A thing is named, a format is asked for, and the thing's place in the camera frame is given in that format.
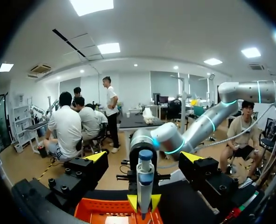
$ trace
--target teal chair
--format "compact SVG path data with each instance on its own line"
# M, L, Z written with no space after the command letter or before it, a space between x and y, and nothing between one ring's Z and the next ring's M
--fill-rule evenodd
M202 106L193 106L194 115L200 117L204 113L204 109Z

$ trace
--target black hair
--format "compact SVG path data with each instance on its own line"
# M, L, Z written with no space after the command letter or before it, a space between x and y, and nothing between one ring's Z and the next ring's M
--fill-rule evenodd
M105 78L103 78L103 81L104 81L104 80L108 80L109 83L111 83L111 78L110 78L110 76L106 76Z
M72 99L72 95L69 92L62 92L59 96L59 105L71 106Z
M254 103L244 100L241 104L241 108L250 107L251 109L254 108Z
M75 97L75 104L76 105L80 105L80 106L84 106L85 100L83 97Z
M78 93L80 93L81 92L81 88L80 87L76 87L75 89L74 89L74 94L78 94Z
M85 105L86 107L90 107L91 109L93 109L93 110L95 110L96 109L96 107L93 105L93 104L87 104L87 105Z

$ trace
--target white shirt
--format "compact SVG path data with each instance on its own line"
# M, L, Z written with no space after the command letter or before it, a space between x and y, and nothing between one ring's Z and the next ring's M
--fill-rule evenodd
M97 122L98 124L102 124L102 123L108 123L108 119L106 118L106 116L100 112L100 111L95 111L95 114L97 116Z
M81 123L83 126L83 131L85 131L89 136L96 137L100 131L100 125L97 122L97 116L93 109L90 107L84 107L79 111L81 118Z
M114 92L114 89L112 86L109 86L107 89L107 106L106 106L106 115L110 116L118 112L117 105L114 107L114 109L109 109L108 105L113 105L113 98L117 96Z
M72 158L79 154L76 144L82 137L81 119L76 111L70 106L63 106L52 114L48 128L50 131L56 130L58 145L65 157Z

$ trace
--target black pants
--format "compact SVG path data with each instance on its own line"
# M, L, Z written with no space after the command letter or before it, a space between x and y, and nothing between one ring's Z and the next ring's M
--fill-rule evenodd
M108 128L113 141L113 147L118 148L118 134L117 134L117 113L112 114L107 117L108 119Z

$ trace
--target standing man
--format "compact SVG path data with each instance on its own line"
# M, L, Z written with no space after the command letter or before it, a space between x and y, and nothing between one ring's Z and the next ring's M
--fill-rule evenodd
M73 98L73 102L72 102L72 109L74 110L74 111L77 111L77 112L79 112L77 109L76 109L76 104L75 104L75 98L76 97L80 97L81 96L81 88L80 87L76 87L75 89L74 89L74 98Z
M118 134L117 134L117 113L118 108L116 106L118 97L114 92L113 87L111 86L111 78L106 76L103 78L103 86L107 88L107 106L106 106L106 116L108 118L108 128L113 140L112 153L117 153L119 151L119 142L118 142Z
M84 106L84 98L76 97L75 98L76 109L79 111L81 118L81 124L83 126L82 136L84 145L89 143L89 140L97 137L100 131L100 125L97 122L97 116L95 112Z
M70 106L72 95L63 92L59 97L60 109L55 111L49 121L44 146L49 153L58 161L66 162L77 155L77 143L81 140L81 119L77 112ZM51 132L56 130L57 139L50 139Z
M230 124L230 127L227 132L227 136L229 138L236 136L237 134L240 134L248 127L250 127L251 124L254 122L251 117L253 113L254 103L244 100L241 105L241 108L242 108L242 115L236 117ZM256 168L259 166L262 160L262 155L259 153L259 149L258 149L258 146L259 146L258 138L259 138L259 130L257 126L254 125L250 130L245 132L243 135L233 140L229 140L227 142L226 148L221 153L220 167L222 171L226 173L227 159L231 157L234 153L235 157L242 157L244 160L247 160L248 158L253 159L253 163L248 174L248 177L251 178ZM252 139L253 141L253 147L249 146L250 139Z

